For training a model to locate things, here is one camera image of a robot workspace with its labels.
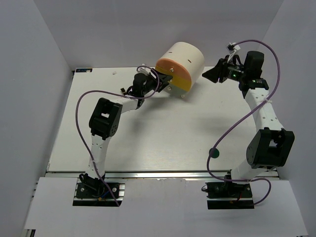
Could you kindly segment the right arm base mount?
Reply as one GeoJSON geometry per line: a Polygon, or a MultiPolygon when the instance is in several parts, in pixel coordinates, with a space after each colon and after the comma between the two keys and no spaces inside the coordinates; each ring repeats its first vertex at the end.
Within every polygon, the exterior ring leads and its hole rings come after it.
{"type": "Polygon", "coordinates": [[[208,182],[201,191],[207,193],[209,210],[254,209],[249,183],[208,182]]]}

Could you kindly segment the yellow drawer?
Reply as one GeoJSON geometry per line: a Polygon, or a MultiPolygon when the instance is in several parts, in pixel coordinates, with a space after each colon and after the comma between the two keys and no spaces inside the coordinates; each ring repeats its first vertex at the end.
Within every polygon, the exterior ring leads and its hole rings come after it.
{"type": "Polygon", "coordinates": [[[170,83],[177,88],[180,88],[184,91],[189,91],[192,87],[191,77],[181,77],[179,75],[173,75],[173,78],[170,80],[170,83]]]}

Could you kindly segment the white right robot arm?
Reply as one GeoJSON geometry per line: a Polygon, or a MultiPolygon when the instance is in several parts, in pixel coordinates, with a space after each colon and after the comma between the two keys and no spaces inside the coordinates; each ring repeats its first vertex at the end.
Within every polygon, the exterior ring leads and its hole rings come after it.
{"type": "Polygon", "coordinates": [[[213,83],[223,83],[227,79],[237,81],[256,126],[256,134],[246,149],[246,158],[225,178],[223,192],[229,197],[241,191],[241,183],[248,183],[267,170],[283,167],[294,143],[293,131],[286,130],[274,112],[268,83],[261,77],[263,63],[263,53],[249,51],[244,63],[237,55],[227,55],[202,74],[213,83]]]}

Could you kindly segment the orange top drawer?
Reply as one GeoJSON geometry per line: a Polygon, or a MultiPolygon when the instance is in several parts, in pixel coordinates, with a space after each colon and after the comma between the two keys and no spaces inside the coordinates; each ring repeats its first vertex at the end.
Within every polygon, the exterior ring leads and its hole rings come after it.
{"type": "Polygon", "coordinates": [[[168,58],[159,59],[156,62],[155,69],[160,72],[166,71],[167,73],[173,73],[175,76],[191,81],[191,75],[188,70],[174,60],[168,58]]]}

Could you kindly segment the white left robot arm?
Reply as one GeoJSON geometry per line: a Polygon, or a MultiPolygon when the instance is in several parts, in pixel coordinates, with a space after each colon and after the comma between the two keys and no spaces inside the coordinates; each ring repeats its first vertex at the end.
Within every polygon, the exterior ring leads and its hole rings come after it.
{"type": "Polygon", "coordinates": [[[146,96],[151,92],[161,92],[165,89],[173,76],[151,69],[148,73],[140,69],[134,75],[133,84],[127,89],[121,89],[123,97],[116,100],[100,98],[89,120],[93,157],[89,160],[85,172],[87,177],[100,179],[105,175],[105,159],[110,139],[119,127],[121,114],[140,108],[146,96]]]}

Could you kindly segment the dark green round disc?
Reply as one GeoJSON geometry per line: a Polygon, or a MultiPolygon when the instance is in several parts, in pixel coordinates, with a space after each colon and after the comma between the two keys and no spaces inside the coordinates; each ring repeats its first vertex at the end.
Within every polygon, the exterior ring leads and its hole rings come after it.
{"type": "Polygon", "coordinates": [[[219,150],[218,150],[217,148],[211,148],[211,149],[209,150],[209,156],[210,156],[211,158],[218,158],[219,155],[220,155],[220,152],[219,152],[219,150]]]}

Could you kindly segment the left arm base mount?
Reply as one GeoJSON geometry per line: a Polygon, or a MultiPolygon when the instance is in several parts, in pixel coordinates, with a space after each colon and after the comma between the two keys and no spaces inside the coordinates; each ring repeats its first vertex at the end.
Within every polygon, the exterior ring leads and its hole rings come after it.
{"type": "Polygon", "coordinates": [[[85,207],[119,207],[125,191],[125,183],[107,182],[108,187],[98,178],[80,174],[73,206],[85,207]]]}

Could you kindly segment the blue left corner label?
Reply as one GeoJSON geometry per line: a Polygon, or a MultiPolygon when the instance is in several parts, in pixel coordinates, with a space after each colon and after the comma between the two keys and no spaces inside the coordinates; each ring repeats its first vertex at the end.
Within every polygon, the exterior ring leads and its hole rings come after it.
{"type": "Polygon", "coordinates": [[[92,68],[78,68],[75,70],[75,73],[91,73],[92,68]]]}

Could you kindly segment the cream cylindrical drawer organizer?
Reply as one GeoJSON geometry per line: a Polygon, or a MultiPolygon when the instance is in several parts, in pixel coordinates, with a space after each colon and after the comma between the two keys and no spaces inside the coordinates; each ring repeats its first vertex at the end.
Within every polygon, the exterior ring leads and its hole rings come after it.
{"type": "MultiPolygon", "coordinates": [[[[162,58],[174,60],[184,66],[191,75],[192,87],[204,70],[204,55],[197,47],[187,42],[175,43],[163,56],[160,57],[160,59],[162,58]]],[[[174,75],[173,73],[167,73],[166,71],[160,73],[171,76],[174,75]]]]}

